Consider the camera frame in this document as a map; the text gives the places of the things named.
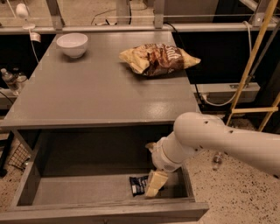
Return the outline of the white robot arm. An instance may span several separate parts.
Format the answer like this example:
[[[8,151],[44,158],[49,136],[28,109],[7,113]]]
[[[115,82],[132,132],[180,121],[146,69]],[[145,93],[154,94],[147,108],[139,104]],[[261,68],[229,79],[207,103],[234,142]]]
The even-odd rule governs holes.
[[[260,171],[280,177],[279,135],[228,127],[214,115],[184,113],[175,120],[171,134],[146,147],[156,167],[148,177],[147,198],[155,197],[170,173],[204,150],[226,152]]]

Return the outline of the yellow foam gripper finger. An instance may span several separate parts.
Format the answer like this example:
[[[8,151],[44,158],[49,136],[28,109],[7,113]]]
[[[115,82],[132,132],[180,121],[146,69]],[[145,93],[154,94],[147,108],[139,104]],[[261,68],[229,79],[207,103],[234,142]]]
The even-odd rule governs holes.
[[[145,196],[154,198],[158,191],[164,186],[168,179],[168,174],[164,171],[151,170],[148,176],[147,186],[145,187]]]
[[[148,149],[150,152],[153,152],[155,150],[156,144],[155,143],[147,143],[145,145],[145,148]]]

